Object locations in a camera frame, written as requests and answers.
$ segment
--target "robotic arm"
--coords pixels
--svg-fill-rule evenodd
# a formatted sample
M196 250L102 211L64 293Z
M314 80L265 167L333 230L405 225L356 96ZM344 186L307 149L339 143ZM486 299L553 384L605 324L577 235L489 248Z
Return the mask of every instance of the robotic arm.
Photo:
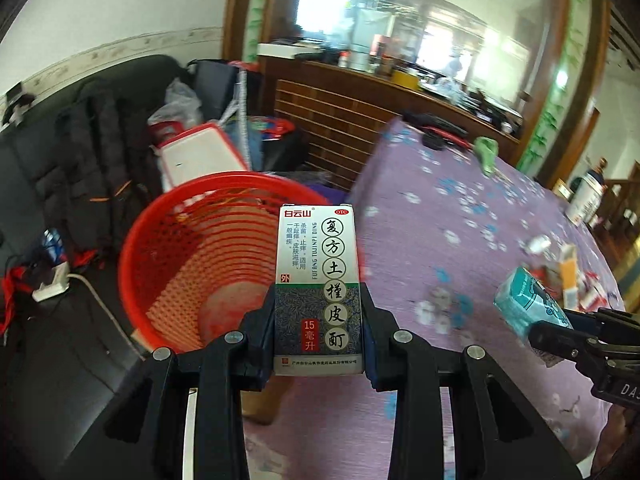
M482 347L453 352L400 330L390 312L374 306L364 283L361 301L366 376L378 392L398 391L390 480L443 478L441 386L450 391L458 480L581 478L542 417ZM249 480L240 391L261 390L271 375L273 309L272 287L238 331L185 354L157 349L98 416L60 478L181 479L186 405L189 389L197 387L195 480ZM640 388L633 390L638 362L624 346L640 339L640 329L619 313L571 316L571 322L574 331L537 323L532 345L576 361L597 397L640 402ZM598 342L606 338L613 344Z

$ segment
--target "red 15 ml label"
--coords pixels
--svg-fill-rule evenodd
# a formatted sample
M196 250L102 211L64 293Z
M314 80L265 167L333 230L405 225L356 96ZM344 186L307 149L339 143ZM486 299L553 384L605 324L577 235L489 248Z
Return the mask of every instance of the red 15 ml label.
M320 349L319 340L319 327L317 319L303 319L300 322L300 328L302 330L302 351L303 352L318 352Z

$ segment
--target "green cloth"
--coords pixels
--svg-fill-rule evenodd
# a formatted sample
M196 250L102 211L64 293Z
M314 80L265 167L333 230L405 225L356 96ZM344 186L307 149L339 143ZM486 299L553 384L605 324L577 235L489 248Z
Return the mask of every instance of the green cloth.
M495 169L495 157L498 156L498 142L489 137L478 137L474 142L474 153L480 161L482 172L491 175Z

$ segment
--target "metal screw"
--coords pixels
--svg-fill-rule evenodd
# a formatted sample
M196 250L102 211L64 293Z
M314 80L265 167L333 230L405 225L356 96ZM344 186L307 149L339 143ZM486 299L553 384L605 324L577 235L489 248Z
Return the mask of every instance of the metal screw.
M152 356L156 361L164 361L165 359L171 357L171 350L169 350L166 346L162 346L160 348L156 348Z
M414 336L408 330L398 330L394 333L394 339L399 343L408 343Z
M225 334L225 341L229 344L239 343L244 339L244 335L242 332L238 332L238 330L233 330L233 332L227 332Z
M469 357L472 359L482 359L486 355L484 348L478 345L470 346L466 349L466 353L469 354Z

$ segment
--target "power strip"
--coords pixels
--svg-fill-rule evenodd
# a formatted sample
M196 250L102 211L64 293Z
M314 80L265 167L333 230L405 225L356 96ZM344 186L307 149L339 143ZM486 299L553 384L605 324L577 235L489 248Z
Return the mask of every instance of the power strip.
M51 283L42 283L38 290L34 290L31 296L37 302L48 300L62 294L69 288L69 263L64 262L53 268L53 280Z

